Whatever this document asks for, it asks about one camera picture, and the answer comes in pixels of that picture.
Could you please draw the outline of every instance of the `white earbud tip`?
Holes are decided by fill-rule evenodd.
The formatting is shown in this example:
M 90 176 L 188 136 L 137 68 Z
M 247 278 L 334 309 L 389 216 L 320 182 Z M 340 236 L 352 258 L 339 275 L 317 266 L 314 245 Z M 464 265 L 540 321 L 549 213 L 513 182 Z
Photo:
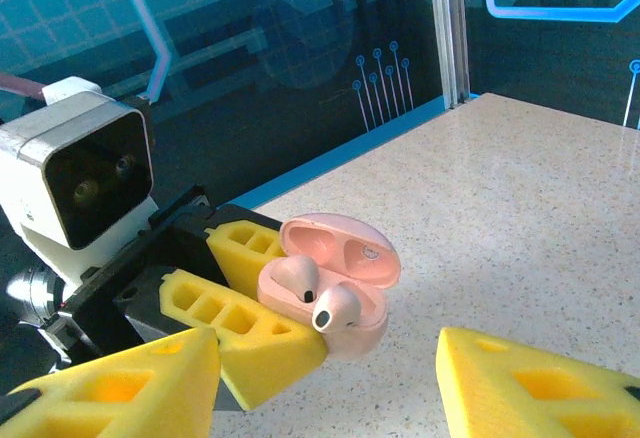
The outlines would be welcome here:
M 320 295 L 313 309 L 312 325 L 321 333 L 342 331 L 358 323 L 362 306 L 357 295 L 336 285 Z
M 303 303 L 315 301 L 319 275 L 318 265 L 306 255 L 283 258 L 271 270 L 271 278 Z

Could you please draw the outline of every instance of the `circuit line graphic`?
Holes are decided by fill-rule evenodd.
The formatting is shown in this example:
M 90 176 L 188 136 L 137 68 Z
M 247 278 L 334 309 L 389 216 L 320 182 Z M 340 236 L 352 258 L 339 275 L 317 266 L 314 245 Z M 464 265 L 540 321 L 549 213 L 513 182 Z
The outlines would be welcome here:
M 372 71 L 371 73 L 369 73 L 368 80 L 367 80 L 367 76 L 365 75 L 366 60 L 364 55 L 358 55 L 356 57 L 356 66 L 358 67 L 359 69 L 358 71 L 362 75 L 362 81 L 360 81 L 359 79 L 353 81 L 351 88 L 353 88 L 353 90 L 355 90 L 355 92 L 358 95 L 358 103 L 360 105 L 360 111 L 362 112 L 362 119 L 364 121 L 364 125 L 365 125 L 365 128 L 367 129 L 367 132 L 369 132 L 370 129 L 368 124 L 367 112 L 365 109 L 366 108 L 365 102 L 369 103 L 369 112 L 371 113 L 371 121 L 373 123 L 374 128 L 378 126 L 378 120 L 376 119 L 377 117 L 374 111 L 374 104 L 378 105 L 380 125 L 384 125 L 385 123 L 388 123 L 393 119 L 390 97 L 389 97 L 389 94 L 387 93 L 387 84 L 386 84 L 387 78 L 389 79 L 389 85 L 391 86 L 391 96 L 393 97 L 393 104 L 396 109 L 395 117 L 398 118 L 399 116 L 401 116 L 399 105 L 398 105 L 399 100 L 396 94 L 396 87 L 394 84 L 395 83 L 394 75 L 396 75 L 396 73 L 398 78 L 398 91 L 400 92 L 400 98 L 402 99 L 402 107 L 404 109 L 404 113 L 407 113 L 410 111 L 408 109 L 407 100 L 405 99 L 405 95 L 404 95 L 404 86 L 407 87 L 408 97 L 411 104 L 411 110 L 414 109 L 413 92 L 411 90 L 411 78 L 409 77 L 409 64 L 410 64 L 409 58 L 405 57 L 405 58 L 402 58 L 402 60 L 399 60 L 398 48 L 399 48 L 399 45 L 397 41 L 392 41 L 389 44 L 389 50 L 391 51 L 391 54 L 392 54 L 392 56 L 389 58 L 393 60 L 396 66 L 394 67 L 393 65 L 387 65 L 384 67 L 384 71 L 383 71 L 383 65 L 382 65 L 382 61 L 383 61 L 382 49 L 376 48 L 373 50 L 373 58 L 378 65 L 378 71 L 380 72 L 380 74 L 378 75 L 378 73 L 376 73 L 375 71 Z M 405 80 L 406 83 L 404 84 L 403 84 L 400 68 L 404 69 L 404 76 L 406 78 Z M 372 93 L 369 92 L 369 85 L 373 88 L 373 96 L 372 96 Z M 362 88 L 364 88 L 365 90 L 366 100 L 364 99 L 365 93 L 362 93 Z M 383 102 L 387 107 L 387 113 L 389 115 L 388 121 L 385 121 L 384 119 L 385 113 L 383 110 Z
M 640 5 L 640 0 L 622 0 L 613 8 L 498 6 L 496 0 L 486 1 L 487 10 L 495 18 L 591 23 L 619 23 Z
M 631 109 L 631 101 L 633 100 L 633 92 L 636 88 L 636 78 L 638 73 L 640 73 L 640 60 L 632 60 L 629 63 L 629 71 L 632 73 L 631 77 L 631 86 L 629 87 L 629 98 L 627 99 L 627 108 L 624 112 L 624 121 L 622 122 L 622 126 L 627 126 L 627 120 L 629 119 L 629 110 Z

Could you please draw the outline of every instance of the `white speckled countertop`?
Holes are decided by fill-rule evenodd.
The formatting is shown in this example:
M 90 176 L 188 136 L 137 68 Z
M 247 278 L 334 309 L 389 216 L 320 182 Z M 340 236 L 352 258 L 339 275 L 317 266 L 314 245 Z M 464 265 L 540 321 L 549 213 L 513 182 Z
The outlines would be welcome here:
M 262 206 L 371 223 L 395 244 L 389 330 L 214 437 L 448 437 L 437 337 L 465 326 L 640 376 L 640 134 L 495 95 Z

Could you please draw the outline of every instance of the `glass panel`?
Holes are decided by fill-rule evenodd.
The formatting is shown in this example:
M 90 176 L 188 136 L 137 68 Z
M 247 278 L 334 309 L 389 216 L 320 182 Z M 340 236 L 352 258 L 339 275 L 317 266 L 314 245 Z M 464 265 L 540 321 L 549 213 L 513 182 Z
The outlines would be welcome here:
M 637 128 L 639 2 L 466 0 L 471 90 Z
M 224 202 L 409 120 L 442 94 L 435 43 L 430 0 L 0 0 L 1 71 L 155 102 L 161 203 L 194 183 Z M 0 92 L 5 121 L 39 106 Z

